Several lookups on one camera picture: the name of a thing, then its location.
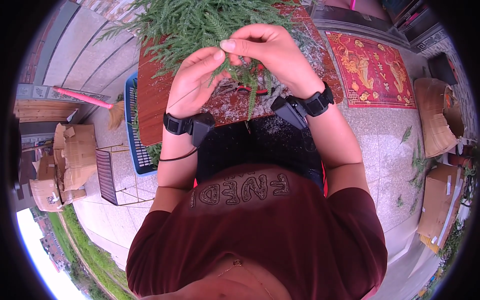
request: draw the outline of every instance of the gold necklace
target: gold necklace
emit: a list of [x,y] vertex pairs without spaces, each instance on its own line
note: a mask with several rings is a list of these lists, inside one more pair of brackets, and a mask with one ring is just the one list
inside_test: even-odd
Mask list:
[[245,270],[247,270],[248,273],[250,273],[253,277],[255,277],[255,279],[257,279],[258,283],[260,283],[260,285],[261,285],[261,286],[265,289],[265,291],[268,293],[268,295],[270,296],[270,298],[271,298],[272,300],[274,300],[273,297],[272,297],[272,294],[270,294],[270,292],[267,290],[267,288],[264,287],[264,284],[257,278],[257,276],[255,276],[254,273],[250,272],[249,269],[247,269],[246,267],[244,267],[244,266],[242,265],[240,259],[234,260],[234,261],[233,261],[233,266],[231,266],[231,267],[228,268],[227,270],[223,271],[222,273],[218,274],[217,277],[222,276],[223,274],[225,274],[226,272],[230,271],[232,268],[237,267],[237,266],[244,268]]

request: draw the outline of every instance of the pink broom handle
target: pink broom handle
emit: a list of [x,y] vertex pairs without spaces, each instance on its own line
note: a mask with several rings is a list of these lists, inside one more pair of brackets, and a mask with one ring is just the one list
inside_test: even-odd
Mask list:
[[101,106],[103,108],[111,109],[113,107],[113,104],[103,102],[101,100],[95,99],[95,98],[87,96],[87,95],[72,92],[72,91],[66,90],[66,89],[61,88],[61,87],[54,86],[53,90],[57,91],[57,92],[60,92],[61,94],[68,95],[70,97],[74,97],[74,98],[80,99],[82,101],[88,102],[90,104]]

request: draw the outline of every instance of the red mat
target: red mat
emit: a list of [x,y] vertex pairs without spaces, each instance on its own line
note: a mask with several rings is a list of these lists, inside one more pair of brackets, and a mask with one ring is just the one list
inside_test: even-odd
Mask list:
[[417,108],[397,49],[375,41],[326,32],[337,61],[348,106]]

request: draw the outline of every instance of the pliers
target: pliers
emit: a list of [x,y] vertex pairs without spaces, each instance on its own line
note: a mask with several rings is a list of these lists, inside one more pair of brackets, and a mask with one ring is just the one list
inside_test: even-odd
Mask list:
[[[221,85],[220,87],[226,87],[228,86],[229,88],[221,91],[220,93],[218,94],[223,94],[223,93],[227,93],[227,92],[231,92],[231,91],[251,91],[252,88],[251,87],[246,87],[243,85],[243,83],[238,83],[238,82],[233,82],[233,83],[229,83],[229,84],[224,84],[224,85]],[[268,90],[267,89],[264,89],[264,90],[258,90],[257,91],[257,95],[258,96],[265,96],[265,95],[268,95]]]

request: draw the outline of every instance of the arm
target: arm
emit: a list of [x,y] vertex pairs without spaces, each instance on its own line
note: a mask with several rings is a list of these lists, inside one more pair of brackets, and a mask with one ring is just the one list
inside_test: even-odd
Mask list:
[[[225,53],[215,47],[200,49],[186,58],[172,82],[166,113],[179,119],[200,113],[200,108],[210,98],[218,82],[226,76],[225,73],[218,75],[208,86],[212,72],[224,60]],[[163,126],[160,159],[182,157],[194,150],[190,135],[174,135]],[[158,188],[150,212],[172,212],[182,197],[192,189],[196,171],[196,153],[175,161],[160,161]]]
[[[280,26],[252,24],[220,42],[232,64],[255,58],[286,84],[295,97],[307,99],[325,86],[298,49],[288,31]],[[313,140],[328,178],[328,196],[349,187],[369,192],[360,146],[336,105],[320,116],[307,116]]]

